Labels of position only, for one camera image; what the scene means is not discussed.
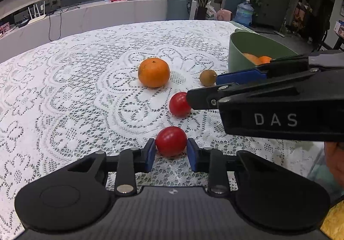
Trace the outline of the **person's hand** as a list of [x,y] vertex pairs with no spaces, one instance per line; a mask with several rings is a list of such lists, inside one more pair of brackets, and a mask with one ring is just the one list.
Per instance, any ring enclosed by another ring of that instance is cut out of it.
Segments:
[[329,168],[329,171],[331,172],[337,183],[339,183],[339,185],[343,187],[343,143],[325,142],[324,153],[326,165]]

